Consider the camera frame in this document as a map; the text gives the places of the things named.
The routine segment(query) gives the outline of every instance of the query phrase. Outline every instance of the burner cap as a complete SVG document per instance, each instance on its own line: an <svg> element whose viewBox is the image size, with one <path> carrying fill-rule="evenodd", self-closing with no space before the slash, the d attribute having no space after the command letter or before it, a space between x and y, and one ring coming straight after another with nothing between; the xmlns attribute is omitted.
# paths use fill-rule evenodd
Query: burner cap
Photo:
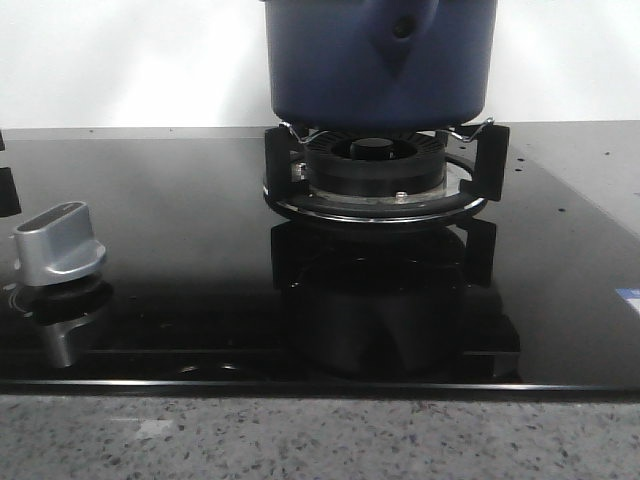
<svg viewBox="0 0 640 480"><path fill-rule="evenodd" d="M309 183L339 195L393 197L444 181L444 145L419 133L365 136L327 132L307 145Z"/></svg>

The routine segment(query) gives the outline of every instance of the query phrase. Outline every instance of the black glass cooktop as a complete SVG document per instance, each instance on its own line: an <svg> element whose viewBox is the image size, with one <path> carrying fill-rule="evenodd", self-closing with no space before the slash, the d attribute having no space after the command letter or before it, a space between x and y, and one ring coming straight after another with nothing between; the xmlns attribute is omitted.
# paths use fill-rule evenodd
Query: black glass cooktop
<svg viewBox="0 0 640 480"><path fill-rule="evenodd" d="M533 159L457 225L318 229L269 210L251 132L6 141L24 213L0 219L0 391L640 393L640 241ZM100 273L20 285L12 229L76 200Z"/></svg>

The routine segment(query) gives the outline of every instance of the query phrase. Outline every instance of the speckled countertop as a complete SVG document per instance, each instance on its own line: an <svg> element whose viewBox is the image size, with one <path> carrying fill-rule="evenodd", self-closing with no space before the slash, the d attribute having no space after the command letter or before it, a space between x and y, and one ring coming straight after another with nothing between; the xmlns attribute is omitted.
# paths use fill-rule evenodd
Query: speckled countertop
<svg viewBox="0 0 640 480"><path fill-rule="evenodd" d="M0 478L632 479L640 406L0 397Z"/></svg>

